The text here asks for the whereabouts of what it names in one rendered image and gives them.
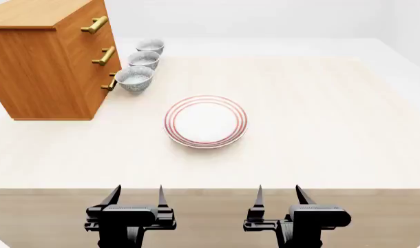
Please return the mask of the white plate with red rings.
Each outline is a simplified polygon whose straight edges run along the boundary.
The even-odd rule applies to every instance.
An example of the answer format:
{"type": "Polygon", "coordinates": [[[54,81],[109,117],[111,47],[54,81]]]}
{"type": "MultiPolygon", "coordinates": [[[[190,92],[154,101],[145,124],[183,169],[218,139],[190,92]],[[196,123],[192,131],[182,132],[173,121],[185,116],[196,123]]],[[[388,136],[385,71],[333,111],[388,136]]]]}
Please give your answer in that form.
{"type": "Polygon", "coordinates": [[[172,105],[163,120],[168,137],[178,144],[211,149],[244,136],[248,117],[235,101],[223,96],[197,95],[172,105]]]}

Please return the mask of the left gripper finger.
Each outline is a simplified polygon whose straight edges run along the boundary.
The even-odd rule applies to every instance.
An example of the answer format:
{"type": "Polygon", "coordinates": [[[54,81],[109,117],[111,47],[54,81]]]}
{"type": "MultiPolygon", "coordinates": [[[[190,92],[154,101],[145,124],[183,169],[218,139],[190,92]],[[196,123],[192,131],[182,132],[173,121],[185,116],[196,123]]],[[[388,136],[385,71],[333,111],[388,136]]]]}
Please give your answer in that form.
{"type": "Polygon", "coordinates": [[[94,218],[98,216],[98,213],[104,210],[107,206],[115,205],[118,203],[118,199],[120,198],[121,192],[121,185],[118,185],[112,193],[109,194],[100,204],[95,206],[91,206],[86,209],[86,214],[89,218],[94,218]]]}
{"type": "Polygon", "coordinates": [[[174,211],[168,206],[162,185],[159,187],[158,192],[158,215],[157,218],[160,220],[174,220],[174,211]]]}

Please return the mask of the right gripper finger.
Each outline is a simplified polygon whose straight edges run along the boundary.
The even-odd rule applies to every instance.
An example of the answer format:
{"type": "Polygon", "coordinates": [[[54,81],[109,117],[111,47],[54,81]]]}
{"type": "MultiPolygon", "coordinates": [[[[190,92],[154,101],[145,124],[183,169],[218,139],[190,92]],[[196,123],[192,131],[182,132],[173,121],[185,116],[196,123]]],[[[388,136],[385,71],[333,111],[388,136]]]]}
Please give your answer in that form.
{"type": "Polygon", "coordinates": [[[298,199],[299,204],[301,205],[316,205],[317,204],[314,200],[312,200],[308,196],[306,192],[304,192],[304,190],[299,185],[295,186],[295,191],[297,194],[297,199],[298,199]]]}
{"type": "Polygon", "coordinates": [[[263,203],[263,191],[262,186],[259,186],[255,203],[247,212],[247,220],[263,220],[264,219],[264,203],[263,203]]]}

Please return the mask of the wooden drawer cabinet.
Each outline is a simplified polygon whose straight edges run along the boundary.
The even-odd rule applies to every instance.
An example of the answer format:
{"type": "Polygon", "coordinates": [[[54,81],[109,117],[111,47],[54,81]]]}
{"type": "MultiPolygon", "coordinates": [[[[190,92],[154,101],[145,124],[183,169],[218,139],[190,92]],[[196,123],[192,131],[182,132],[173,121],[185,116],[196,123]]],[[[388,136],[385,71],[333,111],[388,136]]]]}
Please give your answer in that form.
{"type": "Polygon", "coordinates": [[[16,120],[90,120],[121,69],[118,51],[106,65],[92,63],[116,47],[104,0],[8,0],[0,3],[0,103],[16,120]]]}

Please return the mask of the white patterned bowl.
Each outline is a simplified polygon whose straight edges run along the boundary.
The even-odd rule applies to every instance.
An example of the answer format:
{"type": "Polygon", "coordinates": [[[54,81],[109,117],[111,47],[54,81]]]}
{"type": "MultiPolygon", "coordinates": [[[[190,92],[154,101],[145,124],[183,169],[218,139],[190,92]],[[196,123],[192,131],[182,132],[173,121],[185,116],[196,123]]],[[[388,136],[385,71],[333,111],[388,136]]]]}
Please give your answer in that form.
{"type": "Polygon", "coordinates": [[[137,51],[128,56],[129,66],[142,65],[152,70],[158,67],[160,55],[153,51],[137,51]]]}
{"type": "Polygon", "coordinates": [[[159,55],[163,53],[164,48],[165,43],[160,39],[145,39],[136,44],[138,51],[152,51],[159,55]]]}
{"type": "Polygon", "coordinates": [[[120,70],[114,80],[125,90],[141,92],[149,87],[155,71],[143,65],[135,65],[120,70]]]}

